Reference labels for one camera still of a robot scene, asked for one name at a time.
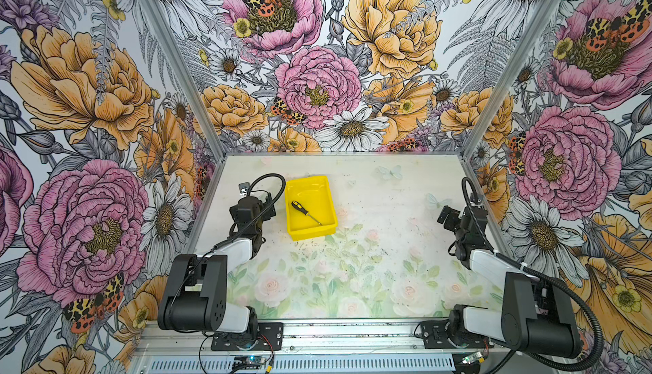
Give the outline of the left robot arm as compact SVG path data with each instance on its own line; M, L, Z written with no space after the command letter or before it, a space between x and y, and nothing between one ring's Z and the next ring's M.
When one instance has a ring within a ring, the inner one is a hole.
M257 339L256 311L228 301L229 274L253 260L266 239L262 224L276 215L281 194L260 199L250 188L229 209L233 224L226 239L203 255L178 255L171 265L157 315L161 330L234 335Z

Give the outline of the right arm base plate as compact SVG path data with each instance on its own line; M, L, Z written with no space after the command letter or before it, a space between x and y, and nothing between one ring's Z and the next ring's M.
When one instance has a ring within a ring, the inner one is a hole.
M413 335L423 342L427 350L478 349L489 347L488 338L467 332L464 328L453 329L445 319L421 321Z

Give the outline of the black yellow handled screwdriver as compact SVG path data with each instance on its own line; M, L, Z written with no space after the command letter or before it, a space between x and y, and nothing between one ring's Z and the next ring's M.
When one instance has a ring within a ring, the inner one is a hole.
M319 221L308 209L305 208L303 204L300 202L297 202L296 200L292 201L290 203L290 207L292 208L292 211L295 214L301 214L304 217L307 217L308 219L311 219L314 221L318 226L322 226L323 223Z

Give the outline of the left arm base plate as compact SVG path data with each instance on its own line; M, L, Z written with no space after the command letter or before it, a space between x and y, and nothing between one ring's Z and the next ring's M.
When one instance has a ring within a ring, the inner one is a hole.
M280 351L285 325L281 322L263 322L250 325L243 333L216 333L211 351Z

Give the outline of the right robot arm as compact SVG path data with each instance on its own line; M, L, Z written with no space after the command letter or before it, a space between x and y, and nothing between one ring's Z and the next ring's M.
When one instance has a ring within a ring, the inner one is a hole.
M459 304L450 313L447 335L455 344L492 340L534 355L578 357L582 351L572 299L549 281L514 266L483 236L487 212L444 207L437 222L455 235L454 256L467 270L503 291L498 311Z

